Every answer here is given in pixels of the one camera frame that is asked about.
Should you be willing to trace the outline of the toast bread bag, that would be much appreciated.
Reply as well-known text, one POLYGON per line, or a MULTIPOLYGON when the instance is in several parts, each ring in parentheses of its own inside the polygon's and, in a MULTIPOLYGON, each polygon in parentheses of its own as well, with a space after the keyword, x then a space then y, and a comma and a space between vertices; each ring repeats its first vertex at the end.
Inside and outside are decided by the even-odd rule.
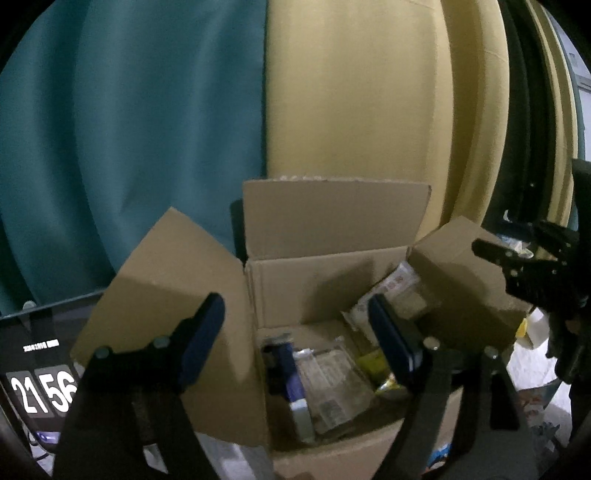
POLYGON ((363 322, 369 322, 370 298, 377 294, 384 294, 388 299, 393 299, 419 282, 420 276, 414 268, 407 261, 402 261, 393 272, 363 294, 351 309, 342 311, 342 317, 353 330, 359 330, 363 322))

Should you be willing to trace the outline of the clear packaged snack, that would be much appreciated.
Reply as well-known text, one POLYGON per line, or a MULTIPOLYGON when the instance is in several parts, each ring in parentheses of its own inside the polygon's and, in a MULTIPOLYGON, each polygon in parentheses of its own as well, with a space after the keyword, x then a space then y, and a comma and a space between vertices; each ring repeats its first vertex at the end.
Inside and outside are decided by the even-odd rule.
POLYGON ((353 421, 374 405, 372 385, 344 347, 298 350, 294 361, 318 435, 353 421))

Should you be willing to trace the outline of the dark blue snack packet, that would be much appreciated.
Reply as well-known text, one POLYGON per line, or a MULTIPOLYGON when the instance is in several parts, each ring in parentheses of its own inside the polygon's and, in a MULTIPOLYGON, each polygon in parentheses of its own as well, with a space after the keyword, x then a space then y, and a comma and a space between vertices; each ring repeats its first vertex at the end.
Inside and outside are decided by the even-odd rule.
POLYGON ((294 403, 305 398, 304 385, 294 360, 294 345, 287 336, 263 341, 264 375, 270 395, 294 403))

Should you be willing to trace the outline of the brown cardboard box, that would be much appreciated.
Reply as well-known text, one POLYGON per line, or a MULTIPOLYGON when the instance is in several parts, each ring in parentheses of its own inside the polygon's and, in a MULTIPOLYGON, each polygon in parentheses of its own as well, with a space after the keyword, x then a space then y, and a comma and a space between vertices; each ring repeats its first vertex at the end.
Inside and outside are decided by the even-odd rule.
POLYGON ((436 298, 428 333, 446 346, 510 348, 529 305, 507 294, 501 269, 476 257, 489 233, 459 217, 417 236, 431 189, 408 181, 252 180, 238 211, 247 260, 235 257, 183 213, 167 211, 119 269, 71 354, 86 364, 96 349, 145 347, 170 334, 216 292, 226 313, 197 384, 182 401, 194 429, 245 446, 266 446, 287 479, 369 479, 402 421, 396 413, 356 420, 349 439, 297 448, 279 431, 263 387, 259 346, 290 333, 301 348, 345 338, 362 353, 367 338, 342 313, 402 262, 436 298))

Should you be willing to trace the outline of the tablet showing clock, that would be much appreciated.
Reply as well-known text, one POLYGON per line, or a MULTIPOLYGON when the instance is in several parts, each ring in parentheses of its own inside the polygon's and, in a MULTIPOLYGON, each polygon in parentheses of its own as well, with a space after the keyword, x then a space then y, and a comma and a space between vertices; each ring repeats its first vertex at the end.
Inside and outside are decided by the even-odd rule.
POLYGON ((33 308, 1 319, 1 382, 19 416, 53 451, 82 376, 70 351, 96 301, 33 308))

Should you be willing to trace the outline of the teal curtain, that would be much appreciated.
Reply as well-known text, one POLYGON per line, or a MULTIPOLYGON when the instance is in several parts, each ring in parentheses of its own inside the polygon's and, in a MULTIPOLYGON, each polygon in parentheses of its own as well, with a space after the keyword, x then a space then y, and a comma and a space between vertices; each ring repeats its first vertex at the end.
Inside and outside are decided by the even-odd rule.
POLYGON ((169 208, 242 250, 263 1, 1 5, 1 310, 107 286, 169 208))

